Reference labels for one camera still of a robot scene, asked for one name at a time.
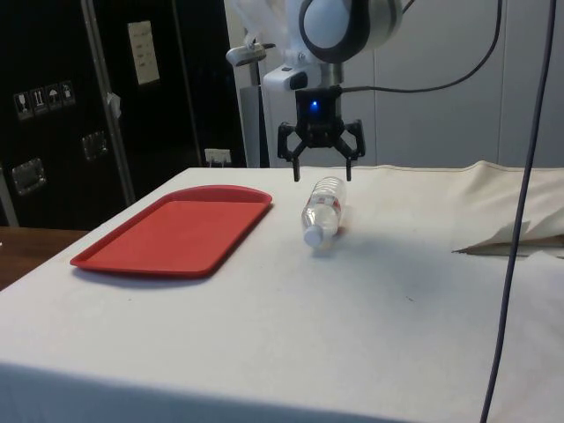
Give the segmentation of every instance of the white bottle cap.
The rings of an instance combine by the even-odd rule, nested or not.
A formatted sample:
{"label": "white bottle cap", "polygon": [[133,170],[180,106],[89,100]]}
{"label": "white bottle cap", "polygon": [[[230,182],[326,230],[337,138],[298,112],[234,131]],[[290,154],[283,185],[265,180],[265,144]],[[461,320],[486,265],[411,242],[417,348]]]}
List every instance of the white bottle cap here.
{"label": "white bottle cap", "polygon": [[323,244],[323,230],[318,225],[310,226],[303,234],[303,240],[314,249]]}

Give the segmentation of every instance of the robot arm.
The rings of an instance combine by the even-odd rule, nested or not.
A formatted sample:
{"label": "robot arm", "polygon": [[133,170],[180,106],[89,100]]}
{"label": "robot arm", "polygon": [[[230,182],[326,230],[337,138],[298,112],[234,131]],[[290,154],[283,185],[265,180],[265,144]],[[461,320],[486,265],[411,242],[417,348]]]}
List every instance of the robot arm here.
{"label": "robot arm", "polygon": [[[295,91],[298,122],[278,128],[278,157],[291,162],[300,180],[300,155],[306,148],[335,148],[346,159],[346,179],[352,163],[366,153],[361,121],[341,118],[343,63],[363,50],[377,48],[398,29],[399,0],[233,0],[249,34],[246,46],[227,53],[233,66],[258,62],[266,51],[254,39],[263,33],[274,41],[284,64],[263,79],[266,89]],[[354,148],[342,138],[347,131]],[[300,143],[288,148],[295,133]]]}
{"label": "robot arm", "polygon": [[342,63],[381,46],[399,28],[400,0],[233,0],[249,31],[246,46],[227,59],[234,66],[263,60],[251,41],[264,34],[284,64],[264,77],[267,89],[293,91],[343,82]]}

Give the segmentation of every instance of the black cable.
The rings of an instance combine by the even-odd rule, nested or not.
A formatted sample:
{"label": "black cable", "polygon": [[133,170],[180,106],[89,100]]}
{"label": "black cable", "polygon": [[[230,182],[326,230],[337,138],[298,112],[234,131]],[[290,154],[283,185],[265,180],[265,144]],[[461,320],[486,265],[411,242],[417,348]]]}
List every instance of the black cable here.
{"label": "black cable", "polygon": [[386,88],[383,86],[352,86],[349,88],[343,88],[343,93],[357,93],[360,91],[381,91],[384,93],[403,93],[403,94],[414,94],[414,93],[429,93],[432,91],[440,91],[444,90],[445,88],[450,88],[451,86],[458,85],[464,82],[466,79],[469,79],[474,76],[474,74],[482,69],[484,64],[489,60],[490,56],[494,52],[498,40],[500,39],[500,31],[501,31],[501,16],[503,11],[503,0],[498,0],[497,2],[497,19],[495,21],[495,35],[493,36],[492,45],[487,50],[486,55],[482,58],[482,60],[476,65],[474,69],[468,72],[463,77],[457,79],[456,81],[449,82],[445,85],[438,85],[438,86],[431,86],[429,88],[419,88],[414,90],[405,90],[401,88]]}
{"label": "black cable", "polygon": [[405,14],[407,11],[409,11],[409,8],[413,6],[413,4],[415,3],[415,0],[410,0],[404,7],[404,9],[402,10],[402,13]]}
{"label": "black cable", "polygon": [[523,184],[521,186],[521,194],[517,206],[517,214],[515,226],[513,228],[513,240],[511,242],[511,252],[509,254],[508,270],[505,276],[505,286],[503,287],[503,298],[501,300],[500,328],[497,334],[497,344],[495,346],[495,355],[493,357],[492,373],[487,385],[486,399],[484,400],[484,408],[480,423],[487,422],[487,415],[490,411],[492,398],[494,397],[495,382],[500,369],[501,352],[503,350],[503,339],[505,338],[505,325],[508,318],[509,295],[511,293],[511,282],[513,280],[513,271],[517,259],[517,250],[519,248],[519,237],[521,236],[521,225],[523,223],[523,213],[525,209],[525,201],[527,198],[527,190],[531,179],[531,170],[535,159],[535,150],[537,149],[538,126],[540,124],[540,116],[545,98],[546,80],[548,79],[548,70],[550,68],[550,59],[553,51],[554,25],[556,20],[556,1],[551,0],[550,11],[548,15],[548,30],[545,42],[545,58],[543,62],[540,84],[538,86],[537,104],[535,106],[535,114],[533,117],[531,142],[529,144],[529,152],[527,153],[527,162],[523,173]]}

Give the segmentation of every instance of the bottle label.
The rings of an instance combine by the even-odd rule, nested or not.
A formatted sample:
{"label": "bottle label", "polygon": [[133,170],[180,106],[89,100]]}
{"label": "bottle label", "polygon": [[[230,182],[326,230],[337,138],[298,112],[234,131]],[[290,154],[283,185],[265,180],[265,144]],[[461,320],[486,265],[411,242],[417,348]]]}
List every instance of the bottle label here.
{"label": "bottle label", "polygon": [[313,196],[309,200],[308,206],[313,207],[318,204],[328,205],[332,207],[336,212],[338,217],[341,219],[341,203],[334,196]]}

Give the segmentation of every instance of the white paper sign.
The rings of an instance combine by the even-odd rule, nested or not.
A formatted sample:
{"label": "white paper sign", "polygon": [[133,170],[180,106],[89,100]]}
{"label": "white paper sign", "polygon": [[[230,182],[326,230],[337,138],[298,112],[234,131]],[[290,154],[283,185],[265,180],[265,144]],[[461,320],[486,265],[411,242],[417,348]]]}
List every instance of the white paper sign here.
{"label": "white paper sign", "polygon": [[137,82],[140,85],[160,79],[155,46],[152,43],[151,21],[128,24],[130,31],[131,51],[135,62]]}

